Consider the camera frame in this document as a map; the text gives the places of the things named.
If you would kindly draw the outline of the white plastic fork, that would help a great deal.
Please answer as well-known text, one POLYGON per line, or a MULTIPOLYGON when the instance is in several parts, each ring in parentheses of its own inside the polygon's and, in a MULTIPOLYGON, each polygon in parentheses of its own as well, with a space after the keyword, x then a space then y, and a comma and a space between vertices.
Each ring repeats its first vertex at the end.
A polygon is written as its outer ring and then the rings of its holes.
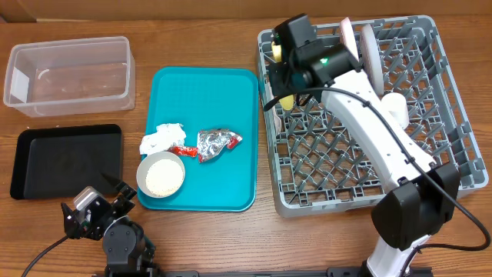
MULTIPOLYGON (((270 92, 269 92, 270 98, 274 99, 273 90, 272 90, 271 86, 269 85, 268 88, 270 90, 270 92)), ((281 118, 278 116, 274 106, 272 106, 272 108, 270 109, 270 112, 273 115, 275 135, 279 135, 281 133, 281 129, 282 129, 281 118)))

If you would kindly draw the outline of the grey round plate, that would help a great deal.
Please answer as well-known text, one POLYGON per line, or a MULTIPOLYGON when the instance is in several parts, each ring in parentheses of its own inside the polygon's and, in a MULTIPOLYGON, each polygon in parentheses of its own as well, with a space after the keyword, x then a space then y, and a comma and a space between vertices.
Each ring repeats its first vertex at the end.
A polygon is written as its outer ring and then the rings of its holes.
POLYGON ((384 94, 384 77, 381 58, 377 47, 374 31, 369 24, 362 27, 359 46, 362 54, 364 71, 367 74, 373 90, 379 96, 384 94))

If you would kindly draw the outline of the white plastic cup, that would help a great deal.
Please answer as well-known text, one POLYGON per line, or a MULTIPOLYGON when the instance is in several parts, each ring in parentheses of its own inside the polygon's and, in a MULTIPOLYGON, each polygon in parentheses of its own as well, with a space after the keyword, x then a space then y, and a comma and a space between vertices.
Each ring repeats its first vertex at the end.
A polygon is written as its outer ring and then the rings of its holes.
POLYGON ((406 98, 397 92, 386 94, 381 103, 388 112, 395 118, 402 129, 406 129, 410 123, 406 98))

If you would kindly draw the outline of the yellow plastic spoon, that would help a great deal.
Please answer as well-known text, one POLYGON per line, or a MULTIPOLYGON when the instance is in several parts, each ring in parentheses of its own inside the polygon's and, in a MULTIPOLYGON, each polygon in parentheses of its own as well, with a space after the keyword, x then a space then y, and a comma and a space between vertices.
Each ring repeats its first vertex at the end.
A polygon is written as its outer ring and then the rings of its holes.
MULTIPOLYGON (((275 42, 271 43, 272 54, 275 62, 282 60, 282 50, 280 45, 276 45, 275 42)), ((280 99, 281 107, 283 110, 291 110, 294 107, 294 96, 288 95, 280 99)))

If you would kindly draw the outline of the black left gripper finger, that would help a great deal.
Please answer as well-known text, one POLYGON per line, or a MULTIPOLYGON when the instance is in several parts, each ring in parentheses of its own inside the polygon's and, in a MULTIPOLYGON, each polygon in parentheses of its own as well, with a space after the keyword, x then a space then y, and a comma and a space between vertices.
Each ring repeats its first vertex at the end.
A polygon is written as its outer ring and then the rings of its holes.
POLYGON ((105 173, 102 173, 101 175, 113 188, 116 189, 118 193, 122 194, 126 199, 133 199, 137 195, 137 192, 126 182, 105 173))
POLYGON ((61 203, 61 210, 64 216, 64 230, 73 231, 75 229, 75 216, 73 211, 64 202, 61 203))

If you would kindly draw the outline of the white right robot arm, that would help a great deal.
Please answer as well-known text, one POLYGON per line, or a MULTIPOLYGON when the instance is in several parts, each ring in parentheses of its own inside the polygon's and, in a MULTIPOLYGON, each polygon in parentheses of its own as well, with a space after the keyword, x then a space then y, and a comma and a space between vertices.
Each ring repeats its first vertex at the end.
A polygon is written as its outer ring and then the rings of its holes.
POLYGON ((406 133, 385 104, 381 60, 370 25, 355 35, 351 22, 340 25, 340 41, 328 45, 305 14, 274 28, 274 61, 268 66, 273 98, 265 110, 291 95, 316 99, 336 115, 369 158, 386 192, 371 218, 379 239, 359 269, 361 276, 429 276, 411 267, 454 214, 460 173, 438 165, 406 133))

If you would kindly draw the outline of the silver foil wrapper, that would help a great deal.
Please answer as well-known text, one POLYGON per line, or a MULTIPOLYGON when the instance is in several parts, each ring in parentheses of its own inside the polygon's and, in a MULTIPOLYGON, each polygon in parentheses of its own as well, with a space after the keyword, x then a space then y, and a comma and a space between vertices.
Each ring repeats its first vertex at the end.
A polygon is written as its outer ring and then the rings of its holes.
POLYGON ((226 128, 201 130, 197 138, 199 162, 214 159, 224 148, 233 149, 242 139, 241 135, 226 128))

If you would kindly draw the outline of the pink round plate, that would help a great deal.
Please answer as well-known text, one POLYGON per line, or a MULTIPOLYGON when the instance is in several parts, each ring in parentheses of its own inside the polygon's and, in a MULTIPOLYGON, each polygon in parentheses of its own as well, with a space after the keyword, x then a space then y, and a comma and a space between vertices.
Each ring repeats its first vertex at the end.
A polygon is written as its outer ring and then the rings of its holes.
POLYGON ((340 31, 341 43, 355 57, 355 59, 359 61, 359 54, 354 36, 354 30, 352 29, 351 21, 348 17, 344 18, 340 22, 340 31))

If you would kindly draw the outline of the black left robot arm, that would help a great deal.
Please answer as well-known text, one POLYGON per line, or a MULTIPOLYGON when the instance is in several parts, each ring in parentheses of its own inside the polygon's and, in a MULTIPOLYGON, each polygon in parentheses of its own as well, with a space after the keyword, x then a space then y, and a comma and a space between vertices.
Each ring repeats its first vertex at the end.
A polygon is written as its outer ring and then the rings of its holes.
POLYGON ((62 203, 66 236, 101 240, 106 276, 162 276, 154 262, 155 245, 144 229, 128 217, 135 207, 131 199, 137 192, 120 179, 107 174, 102 177, 118 192, 117 197, 110 202, 88 186, 74 198, 74 210, 62 203))

